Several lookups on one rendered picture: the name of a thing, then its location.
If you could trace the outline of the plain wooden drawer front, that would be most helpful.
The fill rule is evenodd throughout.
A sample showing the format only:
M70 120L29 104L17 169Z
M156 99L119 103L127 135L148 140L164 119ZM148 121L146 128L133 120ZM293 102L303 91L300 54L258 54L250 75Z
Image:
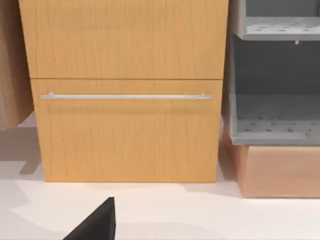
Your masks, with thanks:
M18 0L33 79L221 79L229 0Z

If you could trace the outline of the pale wooden cupboard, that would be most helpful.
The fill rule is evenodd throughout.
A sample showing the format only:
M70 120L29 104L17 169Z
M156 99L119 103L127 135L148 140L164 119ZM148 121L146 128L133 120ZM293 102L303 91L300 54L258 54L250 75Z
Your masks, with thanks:
M15 128L34 111L18 0L0 0L0 130Z

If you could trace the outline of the grey pierced shelf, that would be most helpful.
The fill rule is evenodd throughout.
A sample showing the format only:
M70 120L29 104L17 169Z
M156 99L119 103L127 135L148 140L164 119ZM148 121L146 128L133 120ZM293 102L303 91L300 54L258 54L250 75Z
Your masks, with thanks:
M230 0L229 17L244 41L320 42L320 0Z

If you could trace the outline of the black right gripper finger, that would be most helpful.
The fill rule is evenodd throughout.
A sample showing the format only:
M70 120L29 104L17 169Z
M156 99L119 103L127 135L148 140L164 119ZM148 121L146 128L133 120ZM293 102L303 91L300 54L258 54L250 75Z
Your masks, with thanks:
M108 197L63 240L115 240L115 198Z

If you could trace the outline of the pale wooden drawer front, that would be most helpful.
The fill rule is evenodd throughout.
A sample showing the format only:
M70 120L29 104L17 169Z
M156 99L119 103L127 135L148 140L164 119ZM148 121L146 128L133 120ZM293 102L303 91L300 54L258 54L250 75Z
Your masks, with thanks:
M320 198L320 146L222 144L245 198Z

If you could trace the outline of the grey pierced drawer inside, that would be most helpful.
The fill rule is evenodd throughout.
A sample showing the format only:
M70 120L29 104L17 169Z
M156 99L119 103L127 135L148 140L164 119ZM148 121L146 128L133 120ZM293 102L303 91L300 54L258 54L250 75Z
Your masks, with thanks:
M222 116L234 145L320 146L320 41L228 36Z

